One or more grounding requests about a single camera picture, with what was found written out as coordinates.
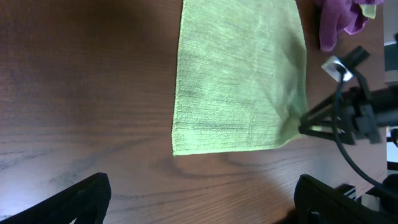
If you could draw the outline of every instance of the cable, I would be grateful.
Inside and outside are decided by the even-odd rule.
[[[340,97],[341,97],[341,89],[343,88],[343,84],[344,84],[344,74],[345,74],[345,70],[344,72],[340,72],[340,82],[336,88],[335,91],[335,99],[334,99],[334,110],[332,112],[332,116],[331,116],[331,128],[333,130],[333,136],[335,137],[335,142],[336,145],[338,147],[338,149],[340,150],[341,154],[343,155],[344,159],[347,161],[347,163],[351,166],[351,168],[353,168],[353,170],[359,175],[361,176],[364,180],[368,181],[370,184],[372,184],[373,186],[375,186],[375,188],[377,188],[380,192],[384,193],[385,195],[388,195],[390,197],[394,197],[395,199],[398,199],[398,194],[390,189],[385,188],[385,186],[383,186],[382,184],[380,184],[378,181],[374,180],[372,177],[368,176],[367,174],[365,174],[356,164],[355,162],[350,158],[350,156],[348,155],[346,149],[343,146],[343,143],[341,142],[340,136],[338,135],[337,132],[337,119],[338,119],[338,108],[339,108],[339,103],[340,103]]]

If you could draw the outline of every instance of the wooden table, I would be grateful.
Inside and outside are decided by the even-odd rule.
[[[181,0],[0,0],[0,219],[96,172],[109,175],[106,223],[274,223],[293,209],[300,174],[336,187],[370,185],[335,143],[173,157],[171,126]],[[298,0],[310,107],[336,83],[320,65],[318,13]],[[382,7],[335,54],[362,45],[359,66],[383,87]],[[378,181],[386,144],[347,147]]]

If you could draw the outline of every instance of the yellow-green cloth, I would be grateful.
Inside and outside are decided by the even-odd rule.
[[[307,111],[294,0],[183,0],[173,155],[253,151],[296,137]]]
[[[362,14],[368,18],[374,19],[376,18],[376,9],[377,6],[375,4],[359,4],[362,9]]]

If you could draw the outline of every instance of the purple towel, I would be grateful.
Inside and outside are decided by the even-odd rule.
[[[383,0],[314,0],[322,8],[319,39],[321,50],[331,51],[337,34],[343,29],[350,35],[365,26],[368,18],[362,15],[359,4],[379,4]]]

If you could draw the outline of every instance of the brown wooden surface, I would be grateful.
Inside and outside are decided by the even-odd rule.
[[[319,11],[298,0],[308,49],[310,106],[336,83],[320,65]],[[181,0],[0,0],[0,219],[95,172],[109,175],[106,223],[274,223],[294,206],[300,174],[336,187],[370,186],[330,141],[283,149],[173,157]],[[359,71],[383,86],[382,7],[337,55],[362,45]],[[386,145],[347,147],[386,176]]]

